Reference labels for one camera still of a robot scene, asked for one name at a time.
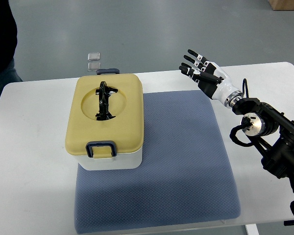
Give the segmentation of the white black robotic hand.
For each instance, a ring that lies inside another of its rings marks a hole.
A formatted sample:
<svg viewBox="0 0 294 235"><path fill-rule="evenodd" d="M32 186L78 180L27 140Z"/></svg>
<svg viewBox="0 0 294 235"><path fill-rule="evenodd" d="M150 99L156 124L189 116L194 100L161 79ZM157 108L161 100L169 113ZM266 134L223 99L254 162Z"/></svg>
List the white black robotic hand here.
<svg viewBox="0 0 294 235"><path fill-rule="evenodd" d="M243 92L232 84L230 76L215 62L191 49L184 59L190 64L182 63L179 66L181 73L192 79L211 100L218 100L225 107L232 108L243 98Z"/></svg>

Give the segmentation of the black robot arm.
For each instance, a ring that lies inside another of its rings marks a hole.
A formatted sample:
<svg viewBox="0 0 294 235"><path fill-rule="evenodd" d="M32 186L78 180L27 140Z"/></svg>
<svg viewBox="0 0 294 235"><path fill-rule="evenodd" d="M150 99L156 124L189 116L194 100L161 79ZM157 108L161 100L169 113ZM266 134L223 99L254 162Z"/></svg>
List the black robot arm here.
<svg viewBox="0 0 294 235"><path fill-rule="evenodd" d="M230 106L233 113L242 116L240 125L230 132L231 140L242 147L254 146L262 155L263 169L278 179L289 178L294 193L294 121L249 97L247 79L243 79L243 95Z"/></svg>

